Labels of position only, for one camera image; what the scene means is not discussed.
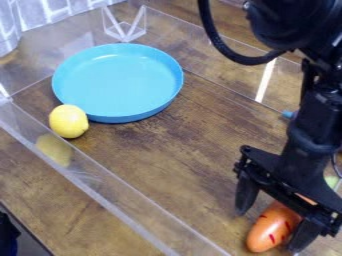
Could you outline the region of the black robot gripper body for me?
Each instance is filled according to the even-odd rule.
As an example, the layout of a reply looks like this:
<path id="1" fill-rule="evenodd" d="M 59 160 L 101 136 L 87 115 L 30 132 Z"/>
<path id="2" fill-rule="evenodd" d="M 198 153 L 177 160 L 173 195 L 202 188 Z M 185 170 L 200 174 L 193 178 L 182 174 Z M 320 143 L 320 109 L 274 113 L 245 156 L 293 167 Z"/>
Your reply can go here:
<path id="1" fill-rule="evenodd" d="M 292 126 L 288 142 L 280 155 L 256 147 L 241 147 L 236 163 L 237 177 L 245 171 L 276 200 L 304 219 L 325 225 L 323 236 L 336 236 L 342 228 L 342 198 L 325 182 L 324 172 L 331 156 L 342 144 L 342 129 L 309 135 Z"/>

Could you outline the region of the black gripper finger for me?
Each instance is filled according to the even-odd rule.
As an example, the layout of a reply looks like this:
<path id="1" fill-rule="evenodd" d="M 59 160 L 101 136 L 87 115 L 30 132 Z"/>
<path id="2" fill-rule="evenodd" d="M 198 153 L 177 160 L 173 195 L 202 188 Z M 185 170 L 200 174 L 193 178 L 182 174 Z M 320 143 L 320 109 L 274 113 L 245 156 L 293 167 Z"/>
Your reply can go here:
<path id="1" fill-rule="evenodd" d="M 245 215 L 252 208 L 260 193 L 258 184 L 254 182 L 249 174 L 242 171 L 238 177 L 236 191 L 236 212 L 240 216 Z"/>
<path id="2" fill-rule="evenodd" d="M 293 233 L 293 237 L 288 244 L 289 251 L 300 253 L 321 235 L 324 228 L 325 225 L 321 221 L 305 219 Z"/>

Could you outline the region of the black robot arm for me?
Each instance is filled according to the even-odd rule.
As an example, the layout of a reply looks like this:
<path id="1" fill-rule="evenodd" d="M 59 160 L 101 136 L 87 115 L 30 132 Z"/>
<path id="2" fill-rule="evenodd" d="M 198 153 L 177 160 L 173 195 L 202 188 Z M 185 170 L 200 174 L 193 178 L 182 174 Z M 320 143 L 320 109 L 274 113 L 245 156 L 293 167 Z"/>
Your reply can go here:
<path id="1" fill-rule="evenodd" d="M 342 227 L 342 197 L 324 178 L 342 148 L 342 0 L 249 0 L 248 18 L 270 48 L 304 53 L 305 76 L 282 153 L 241 148 L 236 209 L 245 214 L 264 191 L 294 210 L 302 221 L 288 248 L 298 252 Z"/>

